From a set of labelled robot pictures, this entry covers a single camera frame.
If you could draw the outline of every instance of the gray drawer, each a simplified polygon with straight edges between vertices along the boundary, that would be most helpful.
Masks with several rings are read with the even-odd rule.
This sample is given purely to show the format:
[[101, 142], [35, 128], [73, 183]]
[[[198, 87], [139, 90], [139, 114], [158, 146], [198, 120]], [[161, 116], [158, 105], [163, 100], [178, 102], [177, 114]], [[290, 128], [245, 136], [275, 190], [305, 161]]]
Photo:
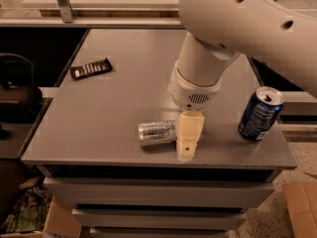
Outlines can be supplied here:
[[227, 238], [224, 231], [92, 228], [93, 238]]
[[249, 208], [273, 191], [271, 183], [157, 179], [46, 178], [61, 201], [76, 204]]
[[155, 207], [147, 209], [74, 209], [82, 226], [233, 230], [246, 220], [244, 213], [210, 212], [205, 208]]

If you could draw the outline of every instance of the floor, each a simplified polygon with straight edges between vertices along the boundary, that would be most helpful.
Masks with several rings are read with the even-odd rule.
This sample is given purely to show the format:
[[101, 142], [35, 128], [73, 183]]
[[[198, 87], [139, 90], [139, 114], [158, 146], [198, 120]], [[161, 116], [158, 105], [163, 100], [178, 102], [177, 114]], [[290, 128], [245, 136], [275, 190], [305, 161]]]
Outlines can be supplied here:
[[[0, 15], [39, 16], [39, 12], [21, 9], [23, 0], [0, 0]], [[278, 0], [278, 3], [290, 9], [317, 17], [317, 0]], [[230, 231], [230, 238], [291, 238], [293, 232], [288, 217], [282, 185], [296, 181], [316, 181], [305, 173], [317, 174], [317, 137], [316, 125], [302, 125], [296, 131], [285, 131], [285, 136], [298, 160], [295, 171], [283, 172], [275, 181], [274, 193], [256, 209], [247, 211], [248, 220], [236, 231]]]

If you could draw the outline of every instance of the aluminum can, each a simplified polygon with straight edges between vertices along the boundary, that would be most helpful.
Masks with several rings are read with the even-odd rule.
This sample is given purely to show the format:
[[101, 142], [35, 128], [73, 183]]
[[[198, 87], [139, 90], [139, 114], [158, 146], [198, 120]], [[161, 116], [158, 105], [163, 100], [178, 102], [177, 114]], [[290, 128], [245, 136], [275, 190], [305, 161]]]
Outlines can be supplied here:
[[167, 144], [176, 141], [175, 121], [158, 121], [139, 124], [141, 146]]
[[283, 94], [268, 86], [260, 87], [250, 98], [238, 126], [240, 134], [251, 141], [264, 138], [284, 106]]

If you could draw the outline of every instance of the can lid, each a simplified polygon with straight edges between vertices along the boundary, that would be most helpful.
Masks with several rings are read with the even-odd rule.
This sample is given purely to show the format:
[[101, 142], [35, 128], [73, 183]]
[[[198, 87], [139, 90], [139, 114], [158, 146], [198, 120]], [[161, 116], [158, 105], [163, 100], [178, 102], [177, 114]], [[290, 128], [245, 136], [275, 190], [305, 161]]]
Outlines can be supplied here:
[[275, 88], [263, 86], [257, 90], [257, 97], [267, 105], [280, 105], [284, 102], [283, 94]]

